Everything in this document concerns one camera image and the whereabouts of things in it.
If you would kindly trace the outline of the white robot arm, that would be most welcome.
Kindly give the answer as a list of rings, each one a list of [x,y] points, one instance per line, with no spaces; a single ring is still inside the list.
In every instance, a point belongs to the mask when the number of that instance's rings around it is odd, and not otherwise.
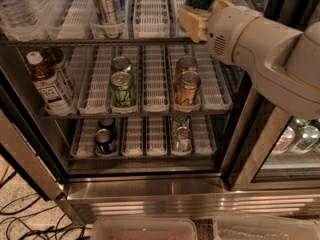
[[[245,70],[272,104],[298,118],[320,117],[319,22],[300,31],[224,0],[208,10],[182,5],[178,20],[210,56]]]

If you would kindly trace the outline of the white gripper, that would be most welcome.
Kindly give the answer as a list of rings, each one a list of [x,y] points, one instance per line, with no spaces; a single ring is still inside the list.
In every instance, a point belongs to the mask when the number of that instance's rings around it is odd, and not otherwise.
[[[234,61],[234,50],[249,26],[262,14],[247,7],[233,6],[228,0],[214,0],[209,7],[214,13],[210,17],[206,10],[183,5],[179,8],[178,21],[194,43],[208,40],[208,53],[213,58],[240,66],[243,63]]]

